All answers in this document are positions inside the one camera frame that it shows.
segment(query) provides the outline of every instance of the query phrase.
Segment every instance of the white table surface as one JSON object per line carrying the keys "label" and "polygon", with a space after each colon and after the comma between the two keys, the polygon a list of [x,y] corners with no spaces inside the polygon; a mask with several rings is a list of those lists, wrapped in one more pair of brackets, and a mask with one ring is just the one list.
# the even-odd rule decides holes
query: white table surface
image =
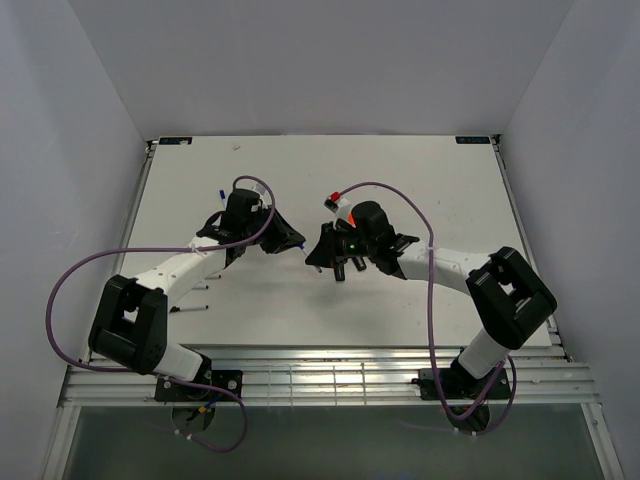
{"label": "white table surface", "polygon": [[[130,246],[184,246],[221,209],[218,191],[251,174],[274,190],[278,210],[315,245],[320,225],[332,219],[328,194],[377,180],[400,188],[425,212],[436,246],[495,252],[523,251],[491,145],[458,145],[451,136],[194,137],[191,145],[159,145],[136,216]],[[366,188],[355,204],[375,200],[397,232],[426,238],[410,208],[391,192]],[[128,254],[122,273],[133,276],[168,254]],[[180,306],[209,310],[169,315],[171,341],[191,345],[330,347],[424,346],[426,283],[387,277],[369,264],[346,266],[336,284],[331,270],[317,273],[295,249],[266,255],[252,247]],[[439,346],[463,346],[481,327],[471,299],[436,286],[435,336]],[[527,346],[548,346],[543,325]]]}

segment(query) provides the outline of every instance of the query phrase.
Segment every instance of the aluminum frame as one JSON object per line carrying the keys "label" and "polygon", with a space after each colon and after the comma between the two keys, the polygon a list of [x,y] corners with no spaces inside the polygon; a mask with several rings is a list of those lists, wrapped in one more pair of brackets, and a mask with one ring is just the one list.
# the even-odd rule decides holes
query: aluminum frame
{"label": "aluminum frame", "polygon": [[[135,223],[138,207],[153,161],[157,141],[149,142],[145,162],[134,190],[122,229],[120,245],[125,246]],[[528,260],[536,269],[513,192],[506,175],[499,145],[492,138],[496,161],[511,204]],[[113,272],[122,265],[114,262]],[[567,360],[557,325],[548,323],[552,346],[514,352],[518,368],[515,403],[578,403],[606,479],[622,479],[622,469],[613,449],[599,396],[584,363]],[[420,368],[429,366],[428,352],[420,349],[372,348],[264,348],[196,347],[210,356],[219,368],[239,368],[245,372],[243,400],[247,406],[373,406],[425,405],[437,401],[420,400],[418,387],[410,384]],[[445,367],[459,353],[457,349],[436,350],[438,366]],[[92,362],[113,364],[93,356]],[[70,368],[62,387],[58,415],[41,478],[62,478],[71,452],[78,418],[83,406],[164,406],[153,400],[156,379],[134,373],[103,375]]]}

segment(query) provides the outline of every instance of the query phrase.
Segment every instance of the glass panel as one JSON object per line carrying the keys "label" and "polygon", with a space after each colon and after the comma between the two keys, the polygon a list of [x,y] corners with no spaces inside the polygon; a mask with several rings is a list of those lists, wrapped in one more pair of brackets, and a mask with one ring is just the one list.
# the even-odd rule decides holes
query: glass panel
{"label": "glass panel", "polygon": [[[170,427],[170,415],[168,407],[83,408],[65,478],[603,478],[580,405],[515,405],[476,439],[402,424],[448,427],[433,406],[251,408],[247,439],[230,454],[150,425]],[[240,422],[238,408],[219,408],[203,438],[228,445]]]}

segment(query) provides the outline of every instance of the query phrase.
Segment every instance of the white wall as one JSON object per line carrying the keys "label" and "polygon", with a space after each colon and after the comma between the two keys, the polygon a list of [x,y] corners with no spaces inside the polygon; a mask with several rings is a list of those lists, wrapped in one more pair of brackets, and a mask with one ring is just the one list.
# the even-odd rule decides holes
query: white wall
{"label": "white wall", "polygon": [[145,139],[498,133],[571,0],[70,0]]}
{"label": "white wall", "polygon": [[578,1],[504,134],[569,352],[591,364],[627,478],[640,478],[640,4]]}
{"label": "white wall", "polygon": [[[66,0],[0,2],[0,476],[37,478],[65,365],[46,341],[49,290],[114,245],[144,143]],[[79,272],[55,330],[82,352],[103,262]]]}

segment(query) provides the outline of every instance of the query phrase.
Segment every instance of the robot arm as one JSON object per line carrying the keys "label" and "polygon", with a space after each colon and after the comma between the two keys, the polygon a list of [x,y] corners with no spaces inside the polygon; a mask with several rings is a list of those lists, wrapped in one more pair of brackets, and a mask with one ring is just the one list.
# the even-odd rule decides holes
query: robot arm
{"label": "robot arm", "polygon": [[[234,189],[226,210],[212,215],[191,240],[192,252],[174,255],[132,278],[116,275],[109,279],[89,335],[91,350],[142,375],[203,383],[210,374],[211,361],[167,342],[169,309],[206,277],[229,267],[245,253],[247,245],[224,246],[248,239],[264,226],[269,209],[262,193],[258,186]],[[252,245],[274,254],[304,242],[305,238],[276,210]],[[218,246],[223,248],[211,250]]]}
{"label": "robot arm", "polygon": [[[376,202],[351,208],[339,194],[325,205],[334,222],[322,225],[318,245],[306,263],[332,268],[336,281],[344,281],[344,264],[358,270],[367,257],[378,270],[404,280],[428,280],[429,246],[417,237],[396,233]],[[557,303],[529,264],[515,249],[494,254],[433,251],[434,282],[470,295],[483,329],[453,361],[457,381],[473,390],[511,350],[517,350],[555,311]]]}

